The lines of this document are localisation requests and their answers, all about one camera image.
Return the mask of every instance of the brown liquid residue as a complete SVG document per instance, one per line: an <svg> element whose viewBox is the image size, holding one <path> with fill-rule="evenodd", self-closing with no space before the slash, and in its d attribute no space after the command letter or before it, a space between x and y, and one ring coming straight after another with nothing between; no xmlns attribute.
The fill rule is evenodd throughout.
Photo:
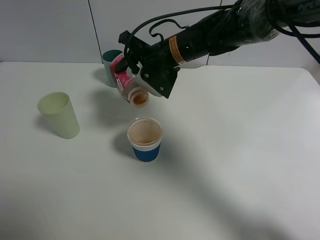
<svg viewBox="0 0 320 240"><path fill-rule="evenodd" d="M135 105L140 105L140 104L144 104L146 102L146 95L144 94L139 94L138 96L136 96L134 99L133 99L133 103Z"/></svg>
<svg viewBox="0 0 320 240"><path fill-rule="evenodd" d="M152 143L160 138L161 134L161 127L152 120L138 121L129 130L130 138L140 144Z"/></svg>

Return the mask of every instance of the black cable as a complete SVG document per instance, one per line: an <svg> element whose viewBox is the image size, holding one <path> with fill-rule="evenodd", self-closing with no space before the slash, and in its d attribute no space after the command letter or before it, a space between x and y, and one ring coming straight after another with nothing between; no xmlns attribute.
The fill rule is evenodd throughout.
<svg viewBox="0 0 320 240"><path fill-rule="evenodd" d="M265 6L265 10L266 10L266 18L267 20L269 21L270 25L272 27L274 27L277 31L279 31L280 33L284 34L284 35L288 35L288 36L291 36L291 37L296 37L296 35L291 32L291 31L287 31L285 29L283 29L281 26L279 26L277 24L277 21L282 21L282 22L285 22L284 20L280 20L280 19L273 19L271 17L271 13L270 13L270 5L272 3L272 0L267 0L266 2L266 6ZM292 24L297 26L297 27L304 27L304 28L311 28L311 27L320 27L320 23L318 22L311 22L311 23L301 23L301 22L295 22L295 21L292 21ZM320 34L317 33L317 34L303 34L303 33L300 33L301 36L305 39L317 39L317 38L320 38Z"/></svg>
<svg viewBox="0 0 320 240"><path fill-rule="evenodd" d="M128 66L132 69L132 71L134 70L133 68L135 68L135 67L137 68L137 65L134 65L135 67L134 67L133 65L130 66L131 61L128 60L128 58L127 58L127 51L128 51L128 45L129 45L131 39L133 38L133 36L134 36L140 29L142 29L144 26L146 26L146 25L148 25L148 24L150 24L150 23L152 23L152 22L161 20L161 19L171 18L171 17L180 16L180 15L185 15L185 14L197 13L197 12L204 12L204 11L211 11L211 10L231 9L232 7L233 7L233 5L209 6L209 7L196 8L196 9L191 9L191 10L186 10L186 11L178 11L178 12L174 12L174 13L169 13L169 14L157 16L157 17L154 17L154 18L149 19L148 21L145 21L145 22L141 23L138 27L136 27L136 28L133 30L133 32L131 33L130 37L128 38L128 41L127 41L126 44L124 45L123 54L124 54L125 61L127 62Z"/></svg>
<svg viewBox="0 0 320 240"><path fill-rule="evenodd" d="M88 0L88 6L89 6L90 15L91 15L92 23L93 23L93 29L94 29L94 32L95 32L96 42L98 43L98 48L99 48L99 53L100 53L100 57L101 57L101 62L104 63L104 60L102 59L102 53L101 53L99 38L98 38L98 34L97 34L96 24L95 24L95 20L94 20L94 15L92 14L91 5L90 5L90 1L89 1L89 0Z"/></svg>
<svg viewBox="0 0 320 240"><path fill-rule="evenodd" d="M205 65L208 65L209 57L210 57L210 54L208 54L208 58L206 59L206 64Z"/></svg>
<svg viewBox="0 0 320 240"><path fill-rule="evenodd" d="M175 24L179 29L187 29L189 26L180 26L179 23L177 23L176 20L173 20L173 19L164 19L164 20L161 20L161 21L158 21L157 23L153 24L150 28L149 28L149 34L151 35L151 37L155 38L156 36L159 36L160 37L160 43L162 43L165 38L164 36L161 34L161 33L151 33L153 29L155 29L156 27L160 26L161 24L164 24L164 23L173 23Z"/></svg>
<svg viewBox="0 0 320 240"><path fill-rule="evenodd" d="M277 21L279 19L274 19L271 17L271 12L270 12L270 5L272 3L272 1L275 1L278 8L280 10L280 15L281 15L281 21L284 22L285 24L288 25L288 27L291 29L292 32L284 30L283 28L281 28L278 24ZM279 0L267 0L266 2L266 17L268 19L268 21L270 22L270 24L279 32L285 34L285 35L289 35L292 37L296 37L298 38L298 40L301 42L301 44L307 49L307 51L313 56L313 58L320 64L320 56L319 54L313 49L313 47L306 41L305 38L319 38L320 34L302 34L298 31L298 29L296 28L296 26L301 25L301 24L296 24L297 22L292 21L289 19L286 10L284 9L284 7L282 6L282 4L280 4Z"/></svg>

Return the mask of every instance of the blue paper cup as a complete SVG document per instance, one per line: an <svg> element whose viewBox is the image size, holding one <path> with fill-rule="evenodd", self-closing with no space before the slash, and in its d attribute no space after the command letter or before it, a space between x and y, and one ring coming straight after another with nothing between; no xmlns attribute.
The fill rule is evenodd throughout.
<svg viewBox="0 0 320 240"><path fill-rule="evenodd" d="M163 130L152 117L139 117L130 123L127 131L134 154L141 162L151 162L159 154Z"/></svg>
<svg viewBox="0 0 320 240"><path fill-rule="evenodd" d="M103 60L103 65L104 65L104 70L105 70L105 74L106 74L106 84L109 87L112 88L116 88L117 85L114 81L114 77L112 76L112 73L110 71L110 65L113 62L113 60L119 56L122 53L122 51L120 50L109 50L106 51L103 55L102 55L102 60Z"/></svg>

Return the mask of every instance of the white tabletop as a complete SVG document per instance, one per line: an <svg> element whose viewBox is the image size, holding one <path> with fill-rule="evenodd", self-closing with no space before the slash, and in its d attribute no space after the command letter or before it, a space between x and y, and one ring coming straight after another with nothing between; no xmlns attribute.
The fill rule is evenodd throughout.
<svg viewBox="0 0 320 240"><path fill-rule="evenodd" d="M141 109L103 71L0 63L1 239L319 239L320 87L307 71L182 69L169 99ZM36 108L56 91L80 125L70 140ZM151 163L126 137L140 116L164 129Z"/></svg>

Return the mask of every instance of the paper cup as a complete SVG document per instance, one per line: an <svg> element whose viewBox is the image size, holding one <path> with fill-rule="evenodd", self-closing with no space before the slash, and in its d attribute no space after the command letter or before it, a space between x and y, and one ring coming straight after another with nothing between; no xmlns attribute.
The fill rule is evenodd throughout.
<svg viewBox="0 0 320 240"><path fill-rule="evenodd" d="M114 81L114 77L112 76L112 73L110 71L110 65L111 65L112 61L121 53L122 53L122 51L120 51L120 50L109 50L109 51L106 51L102 55L104 70L105 70L105 74L106 74L105 84L107 84L109 87L112 87L112 88L116 88L117 85L116 85L116 83Z"/></svg>
<svg viewBox="0 0 320 240"><path fill-rule="evenodd" d="M52 92L45 95L38 102L37 108L61 138L72 139L78 135L79 124L66 93Z"/></svg>
<svg viewBox="0 0 320 240"><path fill-rule="evenodd" d="M127 131L136 158L151 162L159 154L163 131L160 123L152 117L139 117L130 123Z"/></svg>

